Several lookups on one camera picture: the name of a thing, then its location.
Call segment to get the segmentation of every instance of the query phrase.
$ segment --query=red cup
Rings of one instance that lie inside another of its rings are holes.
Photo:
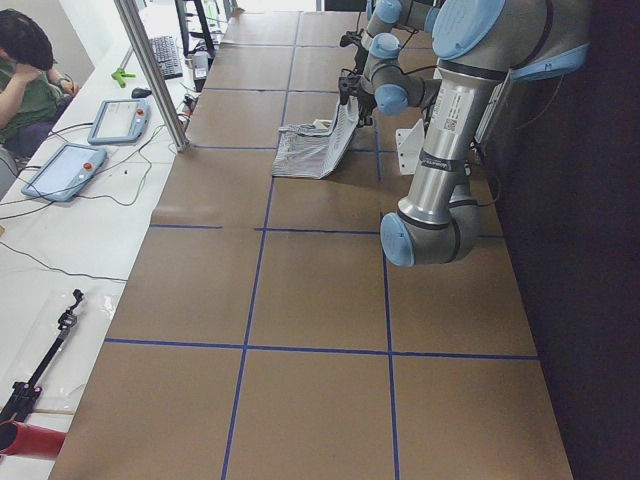
[[[0,423],[0,455],[18,455],[29,458],[54,460],[66,433],[26,423]]]

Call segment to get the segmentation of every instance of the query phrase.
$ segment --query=tablet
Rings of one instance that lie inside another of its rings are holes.
[[[149,102],[144,98],[104,100],[87,141],[91,145],[135,143],[149,119]]]
[[[95,175],[107,158],[102,147],[66,143],[22,187],[22,193],[55,202],[67,202]]]

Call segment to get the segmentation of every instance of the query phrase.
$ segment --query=blue joint cap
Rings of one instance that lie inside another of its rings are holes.
[[[584,64],[587,59],[588,49],[589,44],[585,43],[559,55],[513,70],[509,74],[509,78],[517,82],[531,82],[573,72]]]
[[[387,213],[382,217],[380,239],[384,254],[391,263],[399,267],[412,267],[416,264],[409,231],[397,213]]]
[[[487,36],[502,13],[505,0],[449,0],[433,26],[433,52],[452,60],[469,52]]]
[[[400,19],[402,4],[399,0],[380,0],[376,2],[376,9],[373,14],[384,23],[394,24]]]
[[[424,31],[425,32],[433,32],[433,26],[436,24],[436,18],[438,18],[438,13],[440,13],[439,8],[432,8],[427,13],[427,18],[424,19]]]
[[[382,60],[395,60],[400,55],[400,40],[392,33],[379,33],[373,37],[369,53]]]
[[[386,83],[376,88],[374,93],[378,110],[383,115],[398,115],[409,106],[407,91],[400,85]]]

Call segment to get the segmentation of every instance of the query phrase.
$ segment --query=dark background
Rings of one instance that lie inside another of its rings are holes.
[[[594,2],[586,65],[518,85],[484,145],[575,480],[640,479],[639,3]]]

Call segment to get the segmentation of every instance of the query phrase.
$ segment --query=metal pole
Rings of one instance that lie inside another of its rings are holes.
[[[169,90],[164,83],[164,78],[160,73],[160,68],[156,63],[156,59],[149,45],[147,32],[138,15],[138,7],[134,0],[114,0],[118,13],[122,19],[122,24],[127,32],[133,51],[140,62],[142,71],[150,84],[151,91],[156,99],[160,114],[164,120],[169,134],[176,145],[179,152],[184,151],[189,144],[187,136],[184,133],[182,123],[178,120],[175,107],[171,101]]]

